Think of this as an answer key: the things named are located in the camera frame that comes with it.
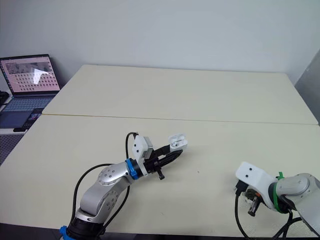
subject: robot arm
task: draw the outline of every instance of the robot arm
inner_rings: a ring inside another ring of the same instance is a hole
[[[148,137],[136,135],[132,147],[136,159],[104,168],[96,182],[84,193],[80,207],[68,227],[60,229],[64,240],[94,240],[104,228],[119,195],[135,180],[157,172],[162,180],[161,167],[176,159],[187,147],[183,134],[169,138],[170,144],[157,150]]]
[[[253,201],[250,215],[255,216],[261,202],[280,213],[295,210],[311,231],[320,235],[320,181],[314,176],[301,173],[276,178],[247,162],[241,164],[235,175],[248,185],[245,195]]]

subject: white table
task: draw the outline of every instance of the white table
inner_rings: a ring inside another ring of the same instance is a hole
[[[149,136],[155,148],[184,132],[189,145],[163,168],[164,180],[153,174],[132,185],[109,232],[241,237],[233,189],[242,161],[275,176],[307,172],[320,178],[316,125],[42,115],[0,167],[0,222],[67,225],[78,178],[96,164],[124,161],[131,131]],[[99,171],[84,179],[78,200]],[[263,205],[255,218],[248,209],[242,198],[240,221],[251,236],[270,237],[287,221]],[[314,235],[300,222],[288,236]]]
[[[83,65],[43,113],[318,124],[284,73],[101,65]]]

